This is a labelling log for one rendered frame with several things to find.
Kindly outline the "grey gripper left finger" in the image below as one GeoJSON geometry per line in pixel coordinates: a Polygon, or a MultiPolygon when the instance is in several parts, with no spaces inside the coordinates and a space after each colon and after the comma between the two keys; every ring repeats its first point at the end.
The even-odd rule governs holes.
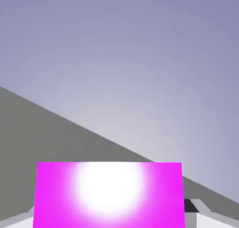
{"type": "Polygon", "coordinates": [[[27,212],[0,221],[0,228],[33,228],[33,219],[34,207],[27,212]]]}

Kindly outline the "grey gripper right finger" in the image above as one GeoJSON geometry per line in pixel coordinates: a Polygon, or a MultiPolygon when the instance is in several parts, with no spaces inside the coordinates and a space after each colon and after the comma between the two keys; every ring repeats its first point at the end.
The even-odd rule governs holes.
{"type": "Polygon", "coordinates": [[[239,228],[239,220],[212,212],[199,199],[185,199],[185,228],[239,228]]]}

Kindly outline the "small magenta cube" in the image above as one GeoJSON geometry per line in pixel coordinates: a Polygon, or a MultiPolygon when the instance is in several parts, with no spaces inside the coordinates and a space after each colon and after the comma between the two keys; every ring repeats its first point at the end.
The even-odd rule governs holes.
{"type": "Polygon", "coordinates": [[[40,162],[33,228],[185,228],[182,165],[40,162]]]}

